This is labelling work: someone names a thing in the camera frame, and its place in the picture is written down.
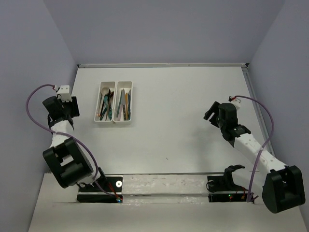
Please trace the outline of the white utensil tray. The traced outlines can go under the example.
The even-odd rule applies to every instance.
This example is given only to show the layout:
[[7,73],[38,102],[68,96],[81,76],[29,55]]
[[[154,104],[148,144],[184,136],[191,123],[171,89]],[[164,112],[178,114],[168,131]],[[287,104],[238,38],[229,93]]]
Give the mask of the white utensil tray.
[[133,83],[120,81],[116,83],[114,113],[112,120],[118,127],[127,126],[132,121]]
[[116,82],[103,81],[98,88],[98,98],[94,121],[99,124],[112,124],[115,115]]

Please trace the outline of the steel knife pink handle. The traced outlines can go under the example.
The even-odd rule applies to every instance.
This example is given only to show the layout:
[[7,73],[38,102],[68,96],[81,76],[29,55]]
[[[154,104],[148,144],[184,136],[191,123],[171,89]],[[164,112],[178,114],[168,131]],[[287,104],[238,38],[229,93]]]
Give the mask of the steel knife pink handle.
[[118,104],[118,108],[117,108],[117,120],[120,121],[121,119],[121,111],[122,111],[122,103],[121,103],[121,100],[122,100],[122,95],[120,94],[120,100],[119,100],[119,104]]

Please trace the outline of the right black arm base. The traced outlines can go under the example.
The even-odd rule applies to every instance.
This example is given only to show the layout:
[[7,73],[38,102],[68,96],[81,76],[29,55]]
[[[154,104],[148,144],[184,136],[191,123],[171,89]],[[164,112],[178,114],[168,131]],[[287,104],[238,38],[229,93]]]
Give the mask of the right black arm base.
[[222,175],[207,177],[206,189],[210,203],[246,202],[248,191],[241,186],[229,186]]

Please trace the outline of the white right utensil tray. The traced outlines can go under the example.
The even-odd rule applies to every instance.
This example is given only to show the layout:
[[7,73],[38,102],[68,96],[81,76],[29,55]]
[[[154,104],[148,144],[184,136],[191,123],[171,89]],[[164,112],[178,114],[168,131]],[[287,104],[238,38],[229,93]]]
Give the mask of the white right utensil tray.
[[114,113],[112,120],[118,127],[127,126],[132,121],[133,83],[120,81],[116,83]]

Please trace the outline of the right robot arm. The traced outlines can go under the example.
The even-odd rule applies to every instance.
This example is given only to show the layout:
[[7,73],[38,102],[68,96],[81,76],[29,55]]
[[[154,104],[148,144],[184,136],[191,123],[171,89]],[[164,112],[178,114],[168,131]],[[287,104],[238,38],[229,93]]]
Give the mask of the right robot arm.
[[247,127],[238,123],[239,104],[237,98],[230,98],[228,103],[216,101],[204,119],[217,127],[222,137],[253,164],[253,170],[246,176],[243,165],[230,165],[223,175],[208,177],[207,190],[210,193],[244,190],[246,201],[253,202],[260,197],[274,214],[303,205],[306,196],[301,170],[275,158]]

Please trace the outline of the silver spoon green handle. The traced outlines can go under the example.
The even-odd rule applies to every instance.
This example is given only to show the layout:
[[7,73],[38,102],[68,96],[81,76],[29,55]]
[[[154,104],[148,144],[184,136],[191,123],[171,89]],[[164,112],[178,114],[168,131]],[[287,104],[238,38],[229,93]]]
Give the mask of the silver spoon green handle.
[[107,114],[107,117],[108,117],[108,120],[111,121],[112,119],[112,104],[113,104],[113,97],[110,97],[109,99],[109,105],[108,105],[108,114]]

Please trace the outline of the white left utensil tray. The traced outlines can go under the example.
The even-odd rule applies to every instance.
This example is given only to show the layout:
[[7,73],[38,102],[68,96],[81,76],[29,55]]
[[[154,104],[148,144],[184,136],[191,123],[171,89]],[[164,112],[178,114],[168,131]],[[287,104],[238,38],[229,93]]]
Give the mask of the white left utensil tray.
[[94,121],[99,124],[112,124],[115,115],[116,82],[103,81],[98,88],[98,98]]

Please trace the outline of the orange plastic knife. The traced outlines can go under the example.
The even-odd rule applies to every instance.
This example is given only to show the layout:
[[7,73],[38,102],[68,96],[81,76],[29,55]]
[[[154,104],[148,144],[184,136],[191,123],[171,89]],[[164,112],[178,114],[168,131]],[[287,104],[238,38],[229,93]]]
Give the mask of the orange plastic knife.
[[128,93],[125,93],[125,120],[128,120]]

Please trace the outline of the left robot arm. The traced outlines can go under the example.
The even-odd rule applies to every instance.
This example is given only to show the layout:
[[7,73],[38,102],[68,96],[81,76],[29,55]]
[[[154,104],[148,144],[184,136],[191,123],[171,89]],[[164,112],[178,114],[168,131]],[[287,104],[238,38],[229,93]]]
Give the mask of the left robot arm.
[[66,129],[74,129],[73,118],[80,116],[77,98],[71,99],[72,101],[63,102],[53,96],[42,102],[48,111],[49,129],[55,131],[51,147],[42,155],[50,171],[63,188],[77,184],[93,172],[77,139],[61,134]]

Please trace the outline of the blue plastic knife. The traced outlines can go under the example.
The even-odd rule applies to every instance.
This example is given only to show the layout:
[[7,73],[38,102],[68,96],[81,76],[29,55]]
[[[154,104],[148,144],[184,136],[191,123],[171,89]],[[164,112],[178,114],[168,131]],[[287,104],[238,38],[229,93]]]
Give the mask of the blue plastic knife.
[[128,101],[128,121],[131,119],[131,101]]

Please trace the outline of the teal plastic spoon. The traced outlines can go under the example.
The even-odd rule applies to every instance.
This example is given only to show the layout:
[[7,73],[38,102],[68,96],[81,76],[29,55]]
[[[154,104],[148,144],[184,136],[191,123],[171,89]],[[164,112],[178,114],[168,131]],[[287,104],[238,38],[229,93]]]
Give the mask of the teal plastic spoon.
[[103,119],[105,113],[106,113],[107,110],[108,110],[108,103],[109,103],[109,101],[108,101],[108,96],[106,95],[106,96],[104,96],[104,99],[103,99],[102,112],[101,112],[101,115],[100,115],[100,118],[99,118],[100,121]]

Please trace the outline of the beige plastic spoon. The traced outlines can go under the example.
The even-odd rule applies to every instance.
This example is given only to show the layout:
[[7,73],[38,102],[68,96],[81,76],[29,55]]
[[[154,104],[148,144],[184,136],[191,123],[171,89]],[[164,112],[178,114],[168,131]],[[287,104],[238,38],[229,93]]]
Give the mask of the beige plastic spoon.
[[103,87],[100,89],[100,97],[99,97],[99,102],[98,102],[98,108],[97,108],[97,116],[101,115],[101,111],[103,108],[103,103],[104,103],[104,97],[109,95],[110,89],[108,87]]

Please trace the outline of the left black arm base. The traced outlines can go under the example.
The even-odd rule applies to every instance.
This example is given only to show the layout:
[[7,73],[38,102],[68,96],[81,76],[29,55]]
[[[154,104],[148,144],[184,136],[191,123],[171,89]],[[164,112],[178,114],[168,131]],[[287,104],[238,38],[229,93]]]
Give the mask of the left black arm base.
[[108,175],[107,182],[97,180],[96,183],[78,185],[76,200],[79,203],[122,203],[123,176]]

